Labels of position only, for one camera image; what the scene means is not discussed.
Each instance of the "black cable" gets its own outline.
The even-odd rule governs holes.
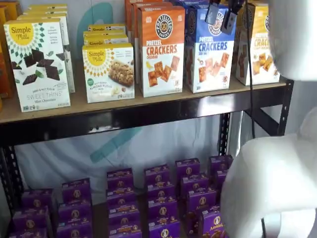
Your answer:
[[[254,118],[253,118],[253,81],[252,81],[252,65],[251,65],[251,46],[250,46],[250,22],[249,22],[249,6],[248,0],[246,0],[246,21],[247,21],[247,44],[248,44],[248,60],[249,60],[249,71],[250,71],[250,117],[251,117],[251,129],[252,138],[256,138]],[[266,230],[264,218],[261,219],[263,238],[266,238]]]

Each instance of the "brand logo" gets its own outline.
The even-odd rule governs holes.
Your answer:
[[[156,31],[158,37],[167,39],[173,31],[173,21],[169,15],[163,14],[159,16],[156,22]]]
[[[218,12],[216,22],[214,25],[209,24],[208,28],[212,35],[218,36],[221,34],[221,26],[223,22],[223,14],[221,12]]]

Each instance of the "white robot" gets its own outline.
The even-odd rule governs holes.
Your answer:
[[[243,0],[229,0],[222,31]],[[268,0],[270,47],[286,78],[317,81],[315,66],[317,0]],[[211,0],[206,22],[212,24],[219,1]],[[261,238],[264,218],[270,238],[306,238],[317,208],[317,108],[298,133],[258,138],[234,159],[221,195],[221,214],[230,238]]]

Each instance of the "cracker box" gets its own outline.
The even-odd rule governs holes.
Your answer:
[[[249,18],[251,19],[251,68],[253,84],[276,83],[279,81],[277,71],[269,47],[269,16],[267,5],[249,3]],[[242,15],[238,65],[236,77],[244,85],[250,85],[250,71],[247,50],[247,25],[245,14]]]
[[[79,199],[91,201],[90,180],[89,178],[84,178],[72,182],[65,182],[61,185],[61,192],[65,203]]]
[[[148,185],[148,198],[159,198],[174,195],[175,186],[170,181],[162,181]]]
[[[149,199],[148,218],[174,216],[177,217],[177,200],[175,196]]]
[[[22,112],[70,106],[60,19],[4,25]]]
[[[134,98],[130,43],[84,46],[83,60],[88,103]]]
[[[150,238],[180,238],[180,222],[177,217],[149,220]]]
[[[124,204],[136,200],[133,187],[121,187],[110,189],[106,192],[108,205]]]
[[[142,238],[142,229],[139,221],[127,224],[109,226],[109,238]]]
[[[141,7],[137,17],[143,96],[182,92],[184,8]]]
[[[228,238],[218,206],[202,211],[199,220],[198,235],[202,238]]]
[[[120,205],[108,206],[109,225],[127,224],[129,222],[140,220],[140,212],[137,202],[130,202]]]
[[[68,79],[68,88],[70,93],[75,92],[75,84],[74,84],[74,71],[73,71],[73,63],[70,54],[70,45],[69,45],[69,36],[68,36],[68,28],[67,28],[67,14],[66,13],[55,13],[55,14],[43,14],[43,13],[34,13],[28,15],[21,15],[18,17],[18,20],[35,20],[35,19],[50,19],[50,18],[58,18],[60,19],[60,27],[61,34],[63,40],[63,46],[65,49],[65,64],[67,70],[67,79]]]
[[[129,43],[128,37],[125,34],[84,37],[85,46],[101,46],[105,44],[119,44],[119,43]]]
[[[57,238],[85,237],[93,234],[90,217],[72,219],[60,223],[57,228]]]
[[[144,171],[145,184],[153,184],[161,181],[169,181],[169,167],[167,164],[148,168]]]
[[[109,31],[109,30],[123,30],[125,31],[124,24],[94,24],[88,26],[89,31]]]
[[[117,187],[133,187],[133,173],[131,168],[107,172],[108,189]]]
[[[60,204],[58,208],[59,222],[66,222],[81,217],[91,217],[92,208],[89,200],[73,200]]]
[[[200,187],[207,188],[209,179],[205,173],[182,177],[181,179],[181,195],[186,197],[188,191],[198,189]]]
[[[206,23],[208,6],[193,5],[187,14],[186,82],[193,93],[229,88],[235,25],[231,35],[221,32],[227,11],[222,5],[216,23]]]

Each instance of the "orange cracker box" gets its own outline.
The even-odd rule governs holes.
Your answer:
[[[249,16],[251,20],[251,68],[253,84],[276,83],[279,81],[277,71],[269,47],[269,16],[266,4],[249,3]],[[236,77],[244,85],[250,85],[250,71],[247,50],[247,21],[242,15],[243,27],[241,30],[238,64]]]
[[[173,6],[171,2],[143,2],[143,3],[133,3],[132,4],[132,45],[134,45],[134,71],[136,75],[140,75],[140,59],[139,59],[139,33],[138,33],[138,21],[137,21],[137,10],[143,6],[155,6],[155,7],[168,7]],[[136,83],[139,83],[139,77],[136,78]]]
[[[141,91],[144,97],[183,90],[185,9],[138,9]]]

